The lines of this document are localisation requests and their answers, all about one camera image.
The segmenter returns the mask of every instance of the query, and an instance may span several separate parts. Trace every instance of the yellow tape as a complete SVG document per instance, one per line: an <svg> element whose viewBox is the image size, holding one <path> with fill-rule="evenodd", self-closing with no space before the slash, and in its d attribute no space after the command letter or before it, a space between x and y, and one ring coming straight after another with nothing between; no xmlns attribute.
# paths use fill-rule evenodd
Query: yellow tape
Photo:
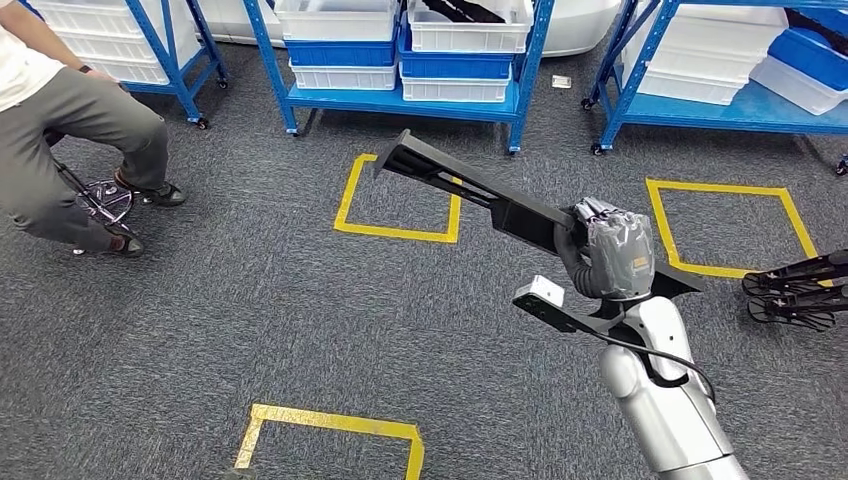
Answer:
<svg viewBox="0 0 848 480"><path fill-rule="evenodd" d="M256 442L259 440L259 431L265 421L407 439L410 441L410 446L405 478L418 480L421 475L421 468L424 465L424 442L415 425L258 403L254 404L250 410L250 424L242 440L235 468L250 467Z"/></svg>
<svg viewBox="0 0 848 480"><path fill-rule="evenodd" d="M262 419L251 414L250 423L247 425L247 431L244 432L241 448L238 457L236 457L235 468L250 468L250 461L253 459L253 452L256 450L256 442L259 441L260 430L262 430Z"/></svg>
<svg viewBox="0 0 848 480"><path fill-rule="evenodd" d="M353 162L350 176L347 179L347 184L345 185L345 190L342 194L341 205L339 205L339 211L336 213L336 221L333 224L333 228L340 232L357 233L361 235L375 235L378 237L420 240L425 242L456 243L459 239L459 213L461 208L461 199L456 195L451 195L450 209L448 211L448 227L445 232L426 232L421 230L379 227L376 225L361 225L347 222L347 217L350 213L350 205L353 203L353 194L356 191L356 185L359 183L359 177L362 175L362 169L366 162L373 162L376 159L376 155L363 154L357 157ZM453 182L458 185L462 184L462 182L456 178L453 179Z"/></svg>
<svg viewBox="0 0 848 480"><path fill-rule="evenodd" d="M804 222L801 221L801 215L798 213L798 209L795 208L795 203L792 201L792 197L789 195L789 190L785 188L672 182L666 180L654 180L651 178L645 179L645 184L648 187L648 194L651 197L651 204L654 207L654 216L657 220L657 229L660 233L660 239L662 240L663 245L665 246L665 249L668 252L668 263L675 268L701 275L710 275L714 277L726 278L742 278L747 273L755 271L733 267L697 265L681 261L680 253L677 250L677 245L674 243L674 238L671 234L671 227L668 224L668 218L665 213L665 207L662 203L662 197L660 195L661 188L666 188L669 190L685 190L690 192L736 193L742 195L770 195L778 197L780 198L780 201L783 204L783 208L786 210L786 213L789 216L789 222L792 224L792 228L798 235L798 240L801 242L801 248L804 249L804 253L811 258L818 256L818 253L816 252L816 247L813 245L813 241L810 238L810 234L807 232L807 228L804 226Z"/></svg>

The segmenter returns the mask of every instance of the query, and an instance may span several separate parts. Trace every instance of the black cable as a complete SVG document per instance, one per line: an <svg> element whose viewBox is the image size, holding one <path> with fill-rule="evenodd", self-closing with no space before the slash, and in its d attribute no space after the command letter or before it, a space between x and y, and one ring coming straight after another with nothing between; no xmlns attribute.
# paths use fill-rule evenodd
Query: black cable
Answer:
<svg viewBox="0 0 848 480"><path fill-rule="evenodd" d="M707 397L710 400L713 401L713 405L716 404L715 388L713 387L713 382L711 382L710 378L707 376L707 374L704 373L703 370L701 370L701 367L695 365L694 363L690 362L689 360L680 358L680 357L678 357L676 355L672 355L670 353L665 353L665 352L661 352L659 350L653 350L651 348L643 347L641 345L636 345L635 343L625 342L624 340L619 340L619 339L613 338L609 335L605 335L603 333L595 332L591 329L586 329L584 331L586 333L588 333L589 335L592 335L595 338L599 338L599 339L601 339L605 342L612 343L613 345L618 345L619 347L624 347L624 348L627 348L629 350L633 350L634 352L641 352L641 353L645 353L647 355L656 355L657 357L667 358L667 359L671 360L672 362L679 363L679 364L681 364L685 367L692 369L693 371L695 371L695 373L697 373L701 377L702 380L704 380L704 383L707 384L707 389L709 390L709 392L707 393Z"/></svg>

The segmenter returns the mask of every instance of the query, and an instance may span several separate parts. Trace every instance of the shelf leg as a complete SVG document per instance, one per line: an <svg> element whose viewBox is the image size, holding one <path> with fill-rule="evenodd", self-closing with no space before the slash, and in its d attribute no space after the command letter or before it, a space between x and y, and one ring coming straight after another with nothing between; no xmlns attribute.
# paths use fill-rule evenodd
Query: shelf leg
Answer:
<svg viewBox="0 0 848 480"><path fill-rule="evenodd" d="M229 73L224 66L221 51L218 50L218 44L212 38L212 32L209 30L209 24L206 23L206 17L203 16L203 10L197 4L197 0L186 0L188 8L191 10L191 16L194 17L194 23L197 24L197 29L200 30L200 37L203 39L203 44L206 46L206 51L209 52L210 60L217 62L218 81L227 81Z"/></svg>
<svg viewBox="0 0 848 480"><path fill-rule="evenodd" d="M612 68L615 65L616 57L618 56L616 53L616 50L618 50L617 47L624 38L624 33L627 31L627 25L630 23L630 19L633 17L633 13L636 11L638 3L638 0L625 0L624 9L618 18L615 30L613 30L615 33L613 34L609 45L607 45L607 51L604 54L604 59L601 61L601 67L595 74L595 81L592 83L592 91L589 92L588 99L591 104L598 102L598 96L601 94L601 90L606 88L607 81L612 74Z"/></svg>
<svg viewBox="0 0 848 480"><path fill-rule="evenodd" d="M508 148L511 153L521 150L521 138L524 135L524 126L527 123L530 100L533 99L533 88L536 85L536 76L539 73L542 50L545 48L545 39L548 35L548 25L551 22L554 0L536 0L535 7L536 21L530 34L530 44L527 47L527 54L524 56L518 80L518 104L515 107L518 119L512 122L509 129Z"/></svg>
<svg viewBox="0 0 848 480"><path fill-rule="evenodd" d="M163 9L167 10L167 13L163 11L163 15L165 15L166 19L169 19L170 10L167 7L167 1L163 0L162 3ZM174 94L177 96L177 99L186 111L188 121L197 123L201 118L203 118L203 114L201 114L197 109L197 105L194 103L194 98L185 84L185 80L183 79L179 65L177 64L177 59L175 58L176 54L171 55L162 44L162 40L159 38L159 33L155 28L153 28L153 25L150 23L150 18L147 16L147 12L144 11L139 0L127 0L127 6L129 7L130 12L132 12L133 17L135 17L136 22L138 22L138 26L144 33L147 42L150 44L150 48L153 49L153 53L156 54L156 58L159 60L162 70L165 71L165 75L168 77L170 87L173 89ZM173 25L166 25L166 28L173 29Z"/></svg>
<svg viewBox="0 0 848 480"><path fill-rule="evenodd" d="M274 98L283 114L286 133L296 134L297 120L294 118L294 110L286 102L288 90L283 83L283 76L280 74L280 66L277 64L277 56L274 54L274 47L271 46L268 28L265 27L265 20L263 20L262 12L259 10L259 3L257 0L244 0L244 8L247 10L250 25L253 27L253 35L256 37L256 45L259 47L262 63L265 64L265 71L268 73Z"/></svg>
<svg viewBox="0 0 848 480"><path fill-rule="evenodd" d="M635 9L635 0L629 0L633 3L633 5L628 4L628 7L633 7ZM677 8L680 6L680 0L671 0L667 2L663 2L659 7L659 12L657 13L657 19L654 21L654 25L651 27L651 31L648 34L648 39L645 40L645 44L642 46L642 51L639 52L639 58L636 60L636 64L633 66L633 71L630 73L630 78L623 78L622 82L624 82L624 88L621 90L621 93L616 100L615 106L611 107L611 111L607 114L607 125L604 128L604 133L601 136L600 146L604 150L609 150L612 148L613 140L615 136L618 134L618 131L621 130L621 126L625 123L625 115L627 114L627 110L630 108L630 104L633 103L633 99L636 97L636 93L639 90L639 84L642 83L642 78L645 77L645 73L648 71L648 64L651 59L654 58L654 53L656 53L657 48L660 45L660 41L662 40L665 31L668 29L668 25L671 23L671 19L674 17L674 14L677 13ZM638 29L644 21L647 19L648 15L652 13L652 9L649 8L642 14L642 16L635 22L633 27L631 28L631 32L628 34L624 34L622 32L622 42L627 42L632 37L632 33L635 32L635 29ZM612 56L618 56L618 52L621 51L621 48L624 45L618 45L616 47L611 47L609 53ZM612 63L610 64L610 70L608 75L612 73L612 66L614 65L615 58L605 58L604 62L609 60ZM603 83L596 84L593 88L598 89L597 95L600 98L601 88L606 88L606 82L609 79L609 76L604 77Z"/></svg>

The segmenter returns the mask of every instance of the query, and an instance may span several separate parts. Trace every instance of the blue metal shelf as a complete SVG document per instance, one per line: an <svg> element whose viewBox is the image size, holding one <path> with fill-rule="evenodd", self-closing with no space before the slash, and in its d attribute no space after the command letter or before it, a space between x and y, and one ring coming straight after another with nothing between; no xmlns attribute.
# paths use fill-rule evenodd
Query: blue metal shelf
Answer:
<svg viewBox="0 0 848 480"><path fill-rule="evenodd" d="M600 142L592 147L595 153L611 149L621 126L627 123L778 133L848 134L848 104L844 103L824 115L816 116L755 82L740 90L728 106L638 93L639 84L648 70L647 65L681 4L848 8L848 0L666 0L662 4L659 0L651 0L642 15L634 18L637 3L637 0L625 0L622 15L595 76L592 91L583 101L587 109L600 103L607 115ZM623 79L618 56L656 9L659 9L657 20L639 53L633 72L629 79ZM610 80L618 87L619 95L615 102L607 94L606 87Z"/></svg>
<svg viewBox="0 0 848 480"><path fill-rule="evenodd" d="M625 123L777 133L848 134L848 103L825 113L806 110L762 85L746 85L728 106L637 94Z"/></svg>
<svg viewBox="0 0 848 480"><path fill-rule="evenodd" d="M535 0L536 18L533 30L528 36L527 53L516 56L513 70L519 72L519 74L507 89L506 102L499 104L406 102L403 100L400 84L395 90L388 92L300 90L296 86L287 89L280 74L277 57L271 47L268 30L259 10L258 0L244 0L244 6L253 26L256 43L268 72L277 104L282 112L287 133L297 134L294 107L418 115L509 124L511 128L507 147L510 152L514 153L521 149L521 137L524 133L527 110L533 96L533 86L542 58L553 2L554 0ZM268 0L268 3L273 8L273 2Z"/></svg>
<svg viewBox="0 0 848 480"><path fill-rule="evenodd" d="M26 0L21 1L24 6L41 17L41 14L27 3ZM203 84L206 83L206 80L209 79L209 76L212 75L212 72L216 70L218 71L218 85L222 88L227 87L228 75L223 62L221 61L221 54L218 51L218 46L212 38L212 33L209 31L209 25L206 24L206 19L203 17L203 12L200 10L197 0L185 1L188 3L191 15L194 17L194 22L197 24L197 29L203 39L203 47L194 57L191 58L191 60L186 62L182 68L179 68L176 58L169 53L176 52L177 50L175 45L176 42L174 40L174 25L171 21L171 7L169 5L169 0L161 0L162 14L165 19L165 36L167 45L162 43L162 40L159 38L159 34L156 32L156 29L153 28L153 24L150 23L150 18L147 16L147 12L144 11L144 7L142 7L140 0L126 0L127 7L129 7L136 22L138 22L138 26L141 28L141 31L144 32L144 36L150 43L150 48L153 49L157 60L159 60L159 64L162 65L162 69L168 76L168 83L165 85L159 85L151 83L121 82L121 84L130 92L176 95L186 111L188 121L197 124L201 128L206 128L208 126L208 122L203 117L203 114L197 109L197 105L194 103L194 97L197 95L197 92L200 91L200 88L203 87ZM202 58L208 58L209 64L200 72L195 79L194 84L191 86L186 85L185 76Z"/></svg>
<svg viewBox="0 0 848 480"><path fill-rule="evenodd" d="M289 90L287 103L293 107L329 108L360 112L379 111L400 115L480 120L509 123L515 120L518 102L518 85L512 82L506 91L504 103L407 102L403 88L398 85L391 91L364 90Z"/></svg>

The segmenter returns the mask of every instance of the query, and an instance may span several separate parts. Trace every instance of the gray pants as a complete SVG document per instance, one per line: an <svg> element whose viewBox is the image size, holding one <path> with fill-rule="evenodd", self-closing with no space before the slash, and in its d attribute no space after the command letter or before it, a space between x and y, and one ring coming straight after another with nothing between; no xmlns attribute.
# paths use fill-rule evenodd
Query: gray pants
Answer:
<svg viewBox="0 0 848 480"><path fill-rule="evenodd" d="M0 112L0 210L37 237L105 251L112 235L75 204L76 192L59 176L44 141L48 128L119 149L122 177L155 189L168 164L165 123L118 85L69 68Z"/></svg>

